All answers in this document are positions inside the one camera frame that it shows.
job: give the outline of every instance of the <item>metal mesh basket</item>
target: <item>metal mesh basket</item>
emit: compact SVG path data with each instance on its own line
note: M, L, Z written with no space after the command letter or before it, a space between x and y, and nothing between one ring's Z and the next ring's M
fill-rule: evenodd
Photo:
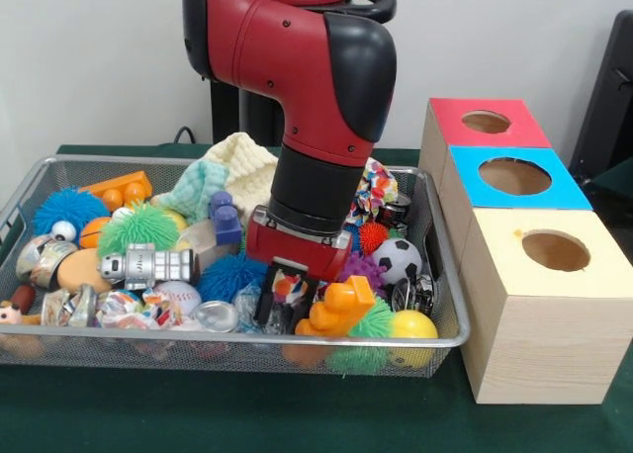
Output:
M33 236L36 209L53 192L86 186L122 174L144 170L156 194L169 191L185 167L185 159L54 156L36 165L0 214L0 284L10 298L20 282L15 264ZM372 374L430 377L451 347L466 341L470 327L441 210L430 177L415 168L391 167L399 188L411 197L409 239L425 250L437 286L432 318L439 339L319 338L294 335L215 334L209 332L72 328L0 324L0 364L72 367L195 369L368 374L374 360L405 360L416 369L387 362ZM38 291L38 313L44 291ZM316 365L286 360L289 350L328 358Z

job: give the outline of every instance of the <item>white wall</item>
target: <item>white wall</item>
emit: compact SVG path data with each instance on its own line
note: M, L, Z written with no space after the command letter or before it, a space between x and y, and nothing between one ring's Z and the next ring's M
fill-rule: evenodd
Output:
M399 0L399 71L382 146L418 147L431 96L527 101L573 151L611 23L631 0ZM0 0L0 202L61 143L210 140L181 0Z

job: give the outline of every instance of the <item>circular hole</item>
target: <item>circular hole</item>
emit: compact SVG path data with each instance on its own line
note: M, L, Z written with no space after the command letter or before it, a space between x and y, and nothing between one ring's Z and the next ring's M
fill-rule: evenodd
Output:
M510 126L510 120L502 114L488 110L476 110L464 114L462 122L469 129L483 134L502 134Z
M575 272L589 265L589 252L577 238L556 230L536 230L523 237L523 250L552 270Z
M515 196L545 191L552 178L540 166L515 158L495 158L479 167L479 175L495 189Z

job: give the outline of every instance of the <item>black cable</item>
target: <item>black cable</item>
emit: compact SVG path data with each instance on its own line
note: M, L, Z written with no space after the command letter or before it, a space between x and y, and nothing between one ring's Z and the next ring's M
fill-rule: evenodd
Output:
M194 136L194 133L191 131L189 127L185 126L185 127L181 127L180 130L176 132L176 138L174 139L174 143L180 142L180 136L182 136L182 134L184 133L189 134L189 140L192 143L196 142L196 137Z

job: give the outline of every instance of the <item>soccer ball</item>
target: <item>soccer ball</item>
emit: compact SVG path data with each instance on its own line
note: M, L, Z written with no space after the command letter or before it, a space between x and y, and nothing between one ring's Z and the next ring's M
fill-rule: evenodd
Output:
M395 285L403 278L415 280L422 273L422 257L415 245L404 238L389 238L372 253L376 265L386 267L385 283Z

